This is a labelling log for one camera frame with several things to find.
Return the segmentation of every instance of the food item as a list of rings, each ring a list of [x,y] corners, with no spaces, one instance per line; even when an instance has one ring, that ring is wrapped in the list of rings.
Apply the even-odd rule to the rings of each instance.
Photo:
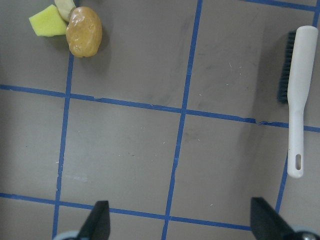
[[[91,57],[98,51],[102,39],[99,16],[90,7],[73,10],[66,29],[66,40],[71,53],[76,57]]]
[[[66,34],[67,24],[54,5],[50,5],[43,11],[29,17],[29,21],[37,36],[52,37]]]
[[[69,22],[70,14],[73,9],[76,8],[76,5],[73,0],[54,0],[56,7],[61,15],[61,17]]]

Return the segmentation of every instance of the white object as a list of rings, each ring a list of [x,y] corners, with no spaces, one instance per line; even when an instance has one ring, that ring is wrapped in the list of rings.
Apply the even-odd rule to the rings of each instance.
[[[56,7],[63,20],[69,22],[71,12],[76,8],[73,0],[54,0]]]
[[[66,231],[55,236],[53,240],[64,240],[68,238],[76,238],[78,236],[78,233],[79,231]]]
[[[301,26],[296,30],[288,82],[289,147],[287,173],[304,174],[304,110],[314,66],[318,29]]]

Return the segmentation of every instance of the yellow sponge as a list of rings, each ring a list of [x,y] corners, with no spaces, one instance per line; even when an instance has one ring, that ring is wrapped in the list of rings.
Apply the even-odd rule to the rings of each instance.
[[[50,5],[45,10],[29,17],[29,21],[37,36],[52,37],[66,34],[67,24],[54,5]]]

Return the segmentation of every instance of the handle hole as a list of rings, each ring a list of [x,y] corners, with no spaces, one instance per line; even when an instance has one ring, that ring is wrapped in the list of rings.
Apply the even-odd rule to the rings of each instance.
[[[297,170],[301,170],[301,155],[300,154],[295,155],[295,168]]]

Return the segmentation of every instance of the gray surface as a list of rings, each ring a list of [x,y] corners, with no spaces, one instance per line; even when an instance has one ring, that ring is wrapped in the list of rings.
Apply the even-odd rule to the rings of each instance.
[[[65,36],[37,37],[28,21],[53,1],[17,3],[0,1],[0,85],[64,93]],[[71,92],[180,108],[197,1],[80,4],[98,12],[104,38],[96,56],[74,59]],[[313,17],[241,0],[204,0],[187,108],[288,122],[288,106],[276,101],[286,35]],[[318,44],[305,109],[305,124],[313,127],[320,127],[319,78]],[[64,106],[64,98],[0,90],[0,234],[8,240],[51,238],[53,201],[3,197],[55,199]],[[108,199],[113,209],[165,215],[179,121],[179,113],[71,99],[61,200],[93,205]],[[252,196],[276,205],[287,138],[286,128],[187,115],[170,215],[248,226]],[[288,177],[280,213],[320,233],[319,145],[319,133],[305,132],[305,173]],[[88,213],[61,206],[58,232],[78,229]],[[164,223],[112,213],[111,239],[160,240]],[[253,239],[231,228],[170,221],[166,239]]]

